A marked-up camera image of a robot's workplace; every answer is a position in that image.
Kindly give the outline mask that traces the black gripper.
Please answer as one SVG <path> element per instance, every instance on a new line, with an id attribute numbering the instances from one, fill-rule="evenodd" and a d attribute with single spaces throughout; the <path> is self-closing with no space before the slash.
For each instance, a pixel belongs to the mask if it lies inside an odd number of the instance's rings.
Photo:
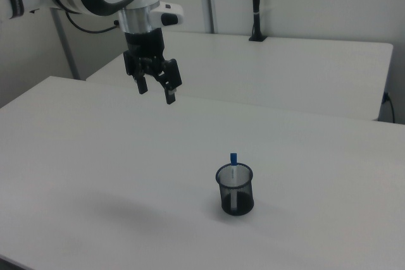
<path id="1" fill-rule="evenodd" d="M 123 53 L 127 75 L 146 72 L 148 75 L 158 75 L 158 81 L 165 91 L 167 104 L 175 102 L 175 92 L 181 86 L 182 79 L 176 59 L 165 61 L 163 32 L 156 28 L 140 34 L 125 33 L 128 49 Z M 135 82 L 139 94 L 148 91 L 144 75 L 137 75 Z"/>

